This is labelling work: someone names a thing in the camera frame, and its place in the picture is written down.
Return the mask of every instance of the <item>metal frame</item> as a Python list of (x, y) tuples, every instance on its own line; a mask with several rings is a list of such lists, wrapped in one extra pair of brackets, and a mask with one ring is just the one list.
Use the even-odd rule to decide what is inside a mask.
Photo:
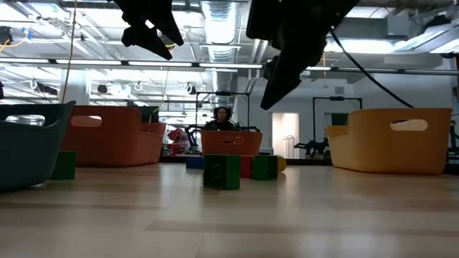
[[(199, 95), (200, 94), (207, 94), (209, 95), (218, 95), (220, 92), (196, 92), (196, 125), (198, 126), (198, 104), (199, 104)], [(247, 97), (247, 126), (250, 126), (250, 93), (242, 93), (242, 92), (225, 92), (225, 94), (228, 95), (244, 95)]]
[(314, 141), (316, 141), (316, 100), (330, 100), (330, 101), (344, 101), (344, 100), (358, 100), (360, 102), (360, 109), (364, 109), (363, 100), (361, 97), (313, 97), (313, 133)]

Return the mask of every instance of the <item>ceiling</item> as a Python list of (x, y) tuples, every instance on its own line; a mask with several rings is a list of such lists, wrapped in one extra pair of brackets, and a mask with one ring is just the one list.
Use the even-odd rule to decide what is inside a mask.
[[(172, 61), (177, 62), (208, 62), (209, 53), (202, 43), (206, 42), (204, 17), (199, 12), (199, 2), (191, 1), (194, 8), (190, 11), (179, 11), (183, 1), (174, 1), (174, 17), (181, 30), (185, 44), (174, 47)], [(412, 10), (429, 11), (448, 6), (452, 1), (418, 0), (418, 1), (361, 1), (347, 16), (360, 18), (362, 21), (381, 20), (389, 11), (396, 15), (406, 15)], [(75, 27), (74, 59), (122, 59), (162, 61), (155, 54), (140, 47), (124, 47), (120, 41), (123, 30), (128, 25), (122, 20), (122, 12), (115, 5), (106, 1), (79, 1), (77, 9), (77, 25)], [(254, 59), (254, 40), (245, 36), (247, 15), (250, 5), (246, 1), (237, 0), (237, 38), (234, 44), (239, 46), (235, 61), (238, 63), (265, 63), (272, 59), (278, 50), (270, 46), (264, 48), (260, 44), (257, 49), (258, 60)], [(29, 0), (8, 1), (0, 3), (0, 26), (12, 28), (13, 44), (17, 47), (5, 48), (0, 57), (27, 57), (45, 59), (68, 59), (71, 37), (71, 6), (73, 1)], [(23, 30), (30, 32), (30, 39), (24, 40)], [(434, 68), (441, 63), (438, 56), (425, 55), (418, 58), (419, 62), (404, 62), (412, 57), (396, 56), (388, 58), (387, 54), (355, 54), (355, 58), (364, 67), (395, 67), (395, 68)], [(342, 53), (327, 52), (321, 61), (322, 65), (352, 66)], [(105, 83), (119, 83), (132, 88), (133, 95), (146, 98), (145, 95), (162, 95), (166, 93), (177, 99), (193, 100), (184, 87), (190, 83), (199, 90), (213, 91), (212, 72), (185, 71), (138, 71), (138, 70), (88, 70), (93, 79), (92, 90), (97, 94), (97, 86)], [(59, 89), (62, 71), (55, 68), (40, 67), (0, 67), (0, 78), (6, 85), (6, 93), (10, 96), (33, 96), (36, 92), (30, 87), (30, 81), (47, 83)], [(336, 80), (340, 85), (350, 85), (361, 79), (355, 74), (338, 72), (311, 72), (308, 80), (323, 85), (323, 79), (329, 83)], [(257, 85), (257, 91), (263, 85)]]

